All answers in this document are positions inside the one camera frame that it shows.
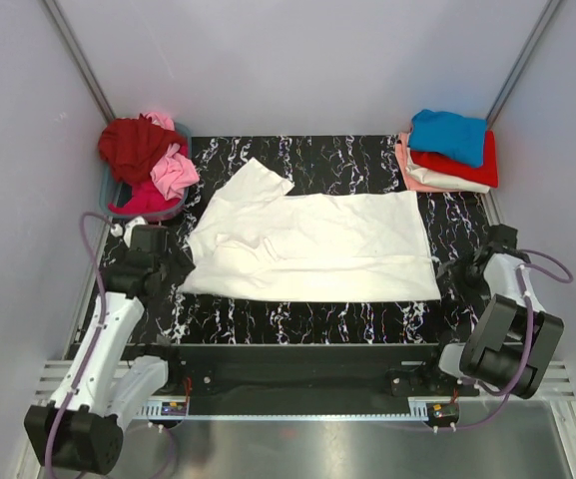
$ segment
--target magenta cloth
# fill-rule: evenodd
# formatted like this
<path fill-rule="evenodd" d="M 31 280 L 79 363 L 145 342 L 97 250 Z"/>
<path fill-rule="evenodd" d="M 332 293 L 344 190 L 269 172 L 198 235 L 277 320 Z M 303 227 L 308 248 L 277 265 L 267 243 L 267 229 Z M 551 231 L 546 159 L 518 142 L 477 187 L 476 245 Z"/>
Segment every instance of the magenta cloth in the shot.
<path fill-rule="evenodd" d="M 199 175 L 193 163 L 179 153 L 176 143 L 153 166 L 150 178 L 166 200 L 182 198 L 184 189 L 199 181 Z"/>
<path fill-rule="evenodd" d="M 148 120 L 150 120 L 155 125 L 160 126 L 164 130 L 174 130 L 175 122 L 165 113 L 161 112 L 148 112 L 144 115 Z M 181 147 L 181 154 L 186 157 L 188 155 L 188 146 L 183 145 Z"/>
<path fill-rule="evenodd" d="M 405 182 L 405 186 L 408 190 L 413 192 L 422 192 L 422 193 L 448 193 L 453 192 L 454 190 L 446 190 L 444 188 L 437 188 L 431 187 L 429 185 L 424 185 L 421 182 L 418 182 L 414 178 L 412 178 L 408 173 L 407 169 L 407 138 L 409 134 L 401 133 L 398 135 L 398 139 L 400 142 L 396 143 L 394 147 L 394 154 L 396 155 L 396 159 L 398 160 L 398 165 L 400 166 L 400 172 L 403 175 L 403 181 Z"/>
<path fill-rule="evenodd" d="M 175 207 L 179 199 L 166 200 L 152 181 L 147 180 L 132 186 L 132 197 L 122 207 L 108 205 L 108 210 L 118 215 L 143 215 L 160 213 Z"/>

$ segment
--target laundry basket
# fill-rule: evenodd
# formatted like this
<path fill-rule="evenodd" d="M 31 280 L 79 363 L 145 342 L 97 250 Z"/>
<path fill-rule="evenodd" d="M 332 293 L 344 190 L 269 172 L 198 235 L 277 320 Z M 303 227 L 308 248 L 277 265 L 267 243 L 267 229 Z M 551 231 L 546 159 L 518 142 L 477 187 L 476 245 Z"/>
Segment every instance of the laundry basket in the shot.
<path fill-rule="evenodd" d="M 188 127 L 182 125 L 181 123 L 175 122 L 175 130 L 179 135 L 184 137 L 188 142 L 188 158 L 192 157 L 192 135 Z M 119 215 L 113 213 L 108 209 L 108 204 L 112 204 L 116 207 L 122 207 L 125 205 L 132 197 L 132 187 L 126 183 L 117 182 L 112 176 L 110 171 L 110 165 L 106 164 L 104 167 L 104 176 L 101 183 L 101 191 L 99 193 L 99 208 L 102 213 L 108 217 L 115 218 L 117 220 L 131 220 L 134 217 L 143 217 L 147 222 L 163 222 L 169 220 L 178 215 L 184 208 L 186 199 L 188 198 L 188 189 L 184 191 L 184 197 L 181 201 L 174 207 L 161 212 L 147 213 L 144 215 Z"/>

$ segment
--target marble pattern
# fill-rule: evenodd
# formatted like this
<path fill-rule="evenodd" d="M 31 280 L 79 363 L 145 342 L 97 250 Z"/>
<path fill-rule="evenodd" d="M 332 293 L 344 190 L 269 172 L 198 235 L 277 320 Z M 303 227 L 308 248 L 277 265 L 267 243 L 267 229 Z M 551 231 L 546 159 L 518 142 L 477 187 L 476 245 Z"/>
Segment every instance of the marble pattern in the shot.
<path fill-rule="evenodd" d="M 166 222 L 176 239 L 173 247 L 178 253 L 187 247 L 185 238 L 215 190 L 252 157 L 293 181 L 291 195 L 404 191 L 395 141 L 396 136 L 193 139 L 201 181 L 192 187 L 187 209 Z M 435 267 L 484 239 L 487 219 L 478 195 L 419 194 L 418 203 Z M 109 237 L 102 265 L 116 260 L 122 248 Z M 173 270 L 167 287 L 148 303 L 131 342 L 154 342 L 157 334 L 173 343 L 436 342 L 444 331 L 477 320 L 473 306 L 456 301 L 452 290 L 441 301 L 290 303 L 182 294 L 181 282 Z M 81 332 L 91 315 L 92 301 Z"/>

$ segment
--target pile of clothes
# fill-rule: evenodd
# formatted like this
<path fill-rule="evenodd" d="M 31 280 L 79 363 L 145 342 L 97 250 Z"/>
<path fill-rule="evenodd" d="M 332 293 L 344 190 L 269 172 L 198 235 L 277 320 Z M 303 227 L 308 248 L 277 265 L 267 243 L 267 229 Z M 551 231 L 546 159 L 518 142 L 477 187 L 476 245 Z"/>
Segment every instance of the pile of clothes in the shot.
<path fill-rule="evenodd" d="M 132 198 L 125 205 L 108 205 L 116 214 L 169 210 L 182 200 L 185 188 L 199 181 L 187 158 L 188 141 L 175 131 L 173 120 L 161 113 L 113 121 L 101 134 L 98 148 L 114 179 L 132 187 Z"/>
<path fill-rule="evenodd" d="M 395 154 L 408 190 L 488 193 L 498 187 L 494 134 L 484 120 L 423 110 Z"/>

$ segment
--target gray wall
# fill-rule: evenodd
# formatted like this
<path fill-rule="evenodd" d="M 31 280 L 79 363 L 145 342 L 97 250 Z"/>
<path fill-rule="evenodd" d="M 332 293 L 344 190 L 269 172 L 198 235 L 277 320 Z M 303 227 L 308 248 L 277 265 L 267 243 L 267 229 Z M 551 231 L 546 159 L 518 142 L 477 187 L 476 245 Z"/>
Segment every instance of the gray wall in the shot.
<path fill-rule="evenodd" d="M 524 247 L 550 252 L 576 275 L 576 1 L 568 1 L 494 127 L 497 198 Z M 566 324 L 560 352 L 576 390 L 576 281 L 534 274 L 541 302 Z"/>
<path fill-rule="evenodd" d="M 77 220 L 96 207 L 103 127 L 40 2 L 0 2 L 0 478 L 73 324 L 88 270 Z"/>
<path fill-rule="evenodd" d="M 545 0 L 60 0 L 117 114 L 196 135 L 392 134 L 485 117 Z"/>

